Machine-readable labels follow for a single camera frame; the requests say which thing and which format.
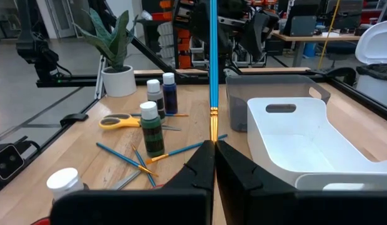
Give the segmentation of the orange parts bin shelf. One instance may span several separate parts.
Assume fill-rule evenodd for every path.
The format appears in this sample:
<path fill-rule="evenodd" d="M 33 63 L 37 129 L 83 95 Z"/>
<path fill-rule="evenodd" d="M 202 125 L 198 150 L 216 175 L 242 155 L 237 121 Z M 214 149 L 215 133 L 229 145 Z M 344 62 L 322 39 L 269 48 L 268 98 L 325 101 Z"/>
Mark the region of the orange parts bin shelf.
<path fill-rule="evenodd" d="M 173 0 L 160 0 L 159 6 L 164 12 L 159 17 L 165 22 L 157 28 L 159 34 L 158 43 L 162 58 L 174 58 L 175 66 L 180 69 L 191 67 L 191 54 L 189 51 L 190 33 L 187 29 L 174 28 L 171 24 Z"/>

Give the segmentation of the blue paintbrush gold ferrule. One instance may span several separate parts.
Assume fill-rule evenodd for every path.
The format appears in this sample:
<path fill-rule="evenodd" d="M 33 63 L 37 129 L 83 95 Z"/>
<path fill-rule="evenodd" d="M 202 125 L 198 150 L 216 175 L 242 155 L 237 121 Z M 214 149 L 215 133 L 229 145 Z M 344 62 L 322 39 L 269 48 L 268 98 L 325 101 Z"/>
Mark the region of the blue paintbrush gold ferrule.
<path fill-rule="evenodd" d="M 145 161 L 146 164 L 151 164 L 151 163 L 154 163 L 156 161 L 159 161 L 161 159 L 164 159 L 164 158 L 168 158 L 170 156 L 173 156 L 173 155 L 176 155 L 176 154 L 179 154 L 179 153 L 183 153 L 185 151 L 188 151 L 190 149 L 194 149 L 194 148 L 198 148 L 200 147 L 204 142 L 198 142 L 196 144 L 192 144 L 192 145 L 189 145 L 189 146 L 186 146 L 186 147 L 183 147 L 181 149 L 177 149 L 177 150 L 174 150 L 174 151 L 171 151 L 169 153 L 166 153 L 166 154 L 162 154 L 160 156 L 157 156 L 157 157 L 152 157 L 152 158 L 149 158 Z"/>
<path fill-rule="evenodd" d="M 218 4 L 209 0 L 209 105 L 210 105 L 210 140 L 218 140 Z"/>
<path fill-rule="evenodd" d="M 97 145 L 97 147 L 99 147 L 99 148 L 101 148 L 101 149 L 103 149 L 103 150 L 105 150 L 105 151 L 107 151 L 107 152 L 109 152 L 109 153 L 115 155 L 116 157 L 122 159 L 123 161 L 126 161 L 126 162 L 129 163 L 130 165 L 133 165 L 134 167 L 138 168 L 140 171 L 143 171 L 143 172 L 145 172 L 146 174 L 151 174 L 151 175 L 153 175 L 153 176 L 158 177 L 157 174 L 153 173 L 153 172 L 150 171 L 149 169 L 147 169 L 147 168 L 145 168 L 144 166 L 140 165 L 140 164 L 137 163 L 136 161 L 133 161 L 132 159 L 130 159 L 130 158 L 128 158 L 128 157 L 126 157 L 126 156 L 124 156 L 124 155 L 122 155 L 122 154 L 120 154 L 120 153 L 114 151 L 113 149 L 111 149 L 111 148 L 109 148 L 109 147 L 107 147 L 107 146 L 105 146 L 105 145 L 103 145 L 103 144 L 101 144 L 101 143 L 99 143 L 99 142 L 97 142 L 96 145 Z"/>
<path fill-rule="evenodd" d="M 134 146 L 134 144 L 131 144 L 131 147 L 132 149 L 134 150 L 135 154 L 136 154 L 136 157 L 138 158 L 139 160 L 139 163 L 142 165 L 142 167 L 146 168 L 146 165 L 140 155 L 140 153 L 138 152 L 138 150 L 136 149 L 136 147 Z M 154 179 L 152 177 L 152 175 L 150 173 L 146 173 L 148 179 L 149 179 L 149 182 L 151 183 L 152 187 L 155 188 L 156 187 L 156 183 L 154 182 Z"/>

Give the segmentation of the dark paint bottle white cap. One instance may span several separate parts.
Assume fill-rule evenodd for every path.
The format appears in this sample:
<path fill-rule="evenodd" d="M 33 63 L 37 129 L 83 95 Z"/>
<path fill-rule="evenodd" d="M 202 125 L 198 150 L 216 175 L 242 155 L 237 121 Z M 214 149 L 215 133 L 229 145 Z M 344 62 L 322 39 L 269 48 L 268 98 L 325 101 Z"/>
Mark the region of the dark paint bottle white cap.
<path fill-rule="evenodd" d="M 53 173 L 46 181 L 46 186 L 53 194 L 53 201 L 57 201 L 69 193 L 88 188 L 82 182 L 78 170 L 73 167 L 60 169 Z"/>

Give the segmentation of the black clamp bracket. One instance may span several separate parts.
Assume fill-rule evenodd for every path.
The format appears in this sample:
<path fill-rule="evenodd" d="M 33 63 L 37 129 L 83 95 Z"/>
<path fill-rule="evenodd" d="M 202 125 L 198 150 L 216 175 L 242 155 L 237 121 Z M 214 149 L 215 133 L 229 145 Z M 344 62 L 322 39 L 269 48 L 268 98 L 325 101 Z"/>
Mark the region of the black clamp bracket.
<path fill-rule="evenodd" d="M 60 120 L 60 125 L 64 127 L 67 125 L 72 125 L 75 122 L 83 122 L 88 118 L 89 116 L 85 113 L 68 114 L 67 116 L 64 116 L 62 120 Z"/>

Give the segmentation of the grey paint bottle white cap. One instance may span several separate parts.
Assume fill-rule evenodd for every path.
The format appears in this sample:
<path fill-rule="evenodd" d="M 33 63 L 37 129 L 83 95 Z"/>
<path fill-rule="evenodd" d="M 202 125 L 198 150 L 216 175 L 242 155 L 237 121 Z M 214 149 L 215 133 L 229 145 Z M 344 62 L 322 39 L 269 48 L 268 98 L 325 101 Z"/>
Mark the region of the grey paint bottle white cap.
<path fill-rule="evenodd" d="M 148 101 L 153 101 L 157 104 L 158 114 L 161 122 L 163 123 L 165 122 L 165 109 L 160 82 L 157 79 L 150 79 L 146 82 L 146 84 Z"/>

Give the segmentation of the black trash bag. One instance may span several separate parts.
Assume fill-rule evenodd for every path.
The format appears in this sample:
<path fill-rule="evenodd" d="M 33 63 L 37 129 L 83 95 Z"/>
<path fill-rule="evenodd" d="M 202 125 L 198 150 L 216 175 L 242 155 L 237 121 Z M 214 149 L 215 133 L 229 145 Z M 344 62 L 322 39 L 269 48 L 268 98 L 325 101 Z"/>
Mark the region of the black trash bag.
<path fill-rule="evenodd" d="M 387 81 L 387 64 L 369 64 L 356 67 L 356 71 L 360 75 L 371 76 L 375 79 Z"/>

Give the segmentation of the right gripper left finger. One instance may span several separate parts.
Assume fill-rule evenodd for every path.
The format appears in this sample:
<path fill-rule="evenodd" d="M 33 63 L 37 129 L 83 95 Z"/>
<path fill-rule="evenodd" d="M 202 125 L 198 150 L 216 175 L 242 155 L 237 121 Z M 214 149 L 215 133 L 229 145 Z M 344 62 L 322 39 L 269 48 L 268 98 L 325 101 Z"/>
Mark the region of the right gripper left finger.
<path fill-rule="evenodd" d="M 51 225 L 211 225 L 214 194 L 212 141 L 155 190 L 77 191 L 51 210 Z"/>

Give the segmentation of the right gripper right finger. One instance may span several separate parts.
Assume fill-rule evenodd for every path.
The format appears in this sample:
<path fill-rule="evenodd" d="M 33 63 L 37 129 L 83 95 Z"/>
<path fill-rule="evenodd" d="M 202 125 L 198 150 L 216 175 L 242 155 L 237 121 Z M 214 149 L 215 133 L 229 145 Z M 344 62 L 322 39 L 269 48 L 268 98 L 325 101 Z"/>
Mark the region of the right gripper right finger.
<path fill-rule="evenodd" d="M 300 191 L 224 141 L 215 163 L 227 225 L 387 225 L 387 191 Z"/>

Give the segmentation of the green paint bottle white cap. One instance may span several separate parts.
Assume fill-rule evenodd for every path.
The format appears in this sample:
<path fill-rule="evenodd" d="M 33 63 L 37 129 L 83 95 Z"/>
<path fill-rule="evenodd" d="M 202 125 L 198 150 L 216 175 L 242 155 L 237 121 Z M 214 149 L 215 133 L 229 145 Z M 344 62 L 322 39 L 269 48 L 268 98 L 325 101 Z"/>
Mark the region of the green paint bottle white cap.
<path fill-rule="evenodd" d="M 140 104 L 140 109 L 140 124 L 147 155 L 150 158 L 158 157 L 164 154 L 164 138 L 157 104 L 153 101 L 146 101 Z"/>

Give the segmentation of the white plastic bin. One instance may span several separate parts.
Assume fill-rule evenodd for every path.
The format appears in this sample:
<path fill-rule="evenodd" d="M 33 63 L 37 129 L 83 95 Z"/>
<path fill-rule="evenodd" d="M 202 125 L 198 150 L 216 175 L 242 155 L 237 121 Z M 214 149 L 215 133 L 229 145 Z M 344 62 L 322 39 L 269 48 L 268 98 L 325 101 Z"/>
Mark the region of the white plastic bin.
<path fill-rule="evenodd" d="M 387 161 L 366 159 L 328 121 L 312 97 L 255 97 L 247 102 L 253 161 L 300 190 L 387 191 Z"/>

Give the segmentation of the wooden background desk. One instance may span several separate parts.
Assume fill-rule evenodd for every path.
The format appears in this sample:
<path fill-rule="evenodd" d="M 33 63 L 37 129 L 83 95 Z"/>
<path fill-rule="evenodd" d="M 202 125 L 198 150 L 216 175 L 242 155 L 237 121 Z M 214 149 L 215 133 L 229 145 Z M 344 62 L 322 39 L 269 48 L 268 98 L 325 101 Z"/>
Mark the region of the wooden background desk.
<path fill-rule="evenodd" d="M 332 41 L 358 41 L 360 36 L 355 36 L 353 34 L 339 34 L 338 36 L 286 36 L 284 34 L 280 34 L 279 31 L 273 31 L 272 35 L 287 41 L 287 42 L 296 42 L 298 48 L 294 51 L 293 58 L 293 67 L 300 67 L 301 61 L 303 58 L 304 45 L 305 43 L 313 43 L 313 42 L 332 42 Z"/>

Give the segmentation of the blue paint bottle white cap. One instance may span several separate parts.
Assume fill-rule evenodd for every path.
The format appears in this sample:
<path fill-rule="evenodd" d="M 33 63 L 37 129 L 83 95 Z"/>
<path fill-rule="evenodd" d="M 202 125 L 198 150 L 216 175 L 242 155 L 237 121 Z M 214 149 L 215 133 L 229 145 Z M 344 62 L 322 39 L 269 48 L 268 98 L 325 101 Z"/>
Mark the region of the blue paint bottle white cap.
<path fill-rule="evenodd" d="M 164 107 L 167 114 L 178 113 L 178 95 L 177 85 L 174 79 L 174 73 L 166 72 L 163 74 L 163 95 Z"/>

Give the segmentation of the green potted plant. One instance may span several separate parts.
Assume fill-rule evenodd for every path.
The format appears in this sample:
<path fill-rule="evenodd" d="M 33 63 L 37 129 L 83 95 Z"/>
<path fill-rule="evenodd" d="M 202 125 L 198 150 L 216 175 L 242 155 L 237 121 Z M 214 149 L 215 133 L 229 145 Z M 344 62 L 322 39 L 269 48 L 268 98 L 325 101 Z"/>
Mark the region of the green potted plant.
<path fill-rule="evenodd" d="M 96 34 L 91 34 L 76 23 L 73 25 L 79 29 L 84 40 L 94 46 L 107 59 L 112 72 L 120 73 L 126 71 L 124 61 L 128 54 L 128 45 L 134 39 L 134 28 L 136 25 L 135 21 L 133 22 L 132 29 L 127 30 L 129 11 L 124 11 L 116 19 L 115 27 L 111 32 L 105 28 L 102 19 L 93 8 L 84 12 L 90 17 Z"/>

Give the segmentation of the smoky translucent plastic bin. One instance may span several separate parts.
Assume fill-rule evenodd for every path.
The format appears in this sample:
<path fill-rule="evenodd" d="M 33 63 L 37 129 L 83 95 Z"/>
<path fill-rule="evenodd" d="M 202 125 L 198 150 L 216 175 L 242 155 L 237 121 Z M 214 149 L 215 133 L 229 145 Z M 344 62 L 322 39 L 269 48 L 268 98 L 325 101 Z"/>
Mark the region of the smoky translucent plastic bin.
<path fill-rule="evenodd" d="M 247 102 L 251 98 L 310 98 L 313 88 L 327 103 L 330 93 L 312 79 L 302 75 L 249 75 L 226 78 L 226 94 L 229 106 L 229 120 L 232 130 L 247 131 Z"/>

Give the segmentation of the yellow handled scissors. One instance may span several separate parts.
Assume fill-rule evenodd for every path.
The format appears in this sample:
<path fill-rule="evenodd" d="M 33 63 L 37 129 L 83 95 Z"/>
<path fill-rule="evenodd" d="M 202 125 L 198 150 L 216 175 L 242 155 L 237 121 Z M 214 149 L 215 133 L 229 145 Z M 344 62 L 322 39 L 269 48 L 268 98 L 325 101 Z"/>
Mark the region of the yellow handled scissors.
<path fill-rule="evenodd" d="M 106 130 L 123 127 L 140 128 L 141 123 L 139 118 L 131 114 L 109 114 L 100 120 L 99 127 Z"/>

